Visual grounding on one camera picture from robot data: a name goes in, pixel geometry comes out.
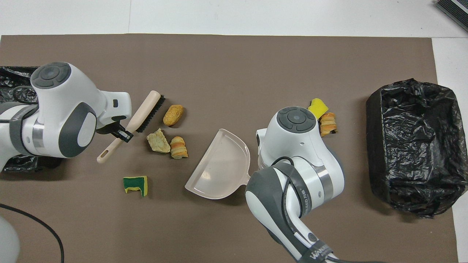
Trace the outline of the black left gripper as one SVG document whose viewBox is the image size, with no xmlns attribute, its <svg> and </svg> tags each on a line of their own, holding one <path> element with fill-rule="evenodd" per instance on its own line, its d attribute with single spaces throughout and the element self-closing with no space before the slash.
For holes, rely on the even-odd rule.
<svg viewBox="0 0 468 263">
<path fill-rule="evenodd" d="M 96 130 L 98 134 L 112 134 L 114 137 L 128 143 L 134 134 L 125 130 L 120 123 L 110 123 Z"/>
</svg>

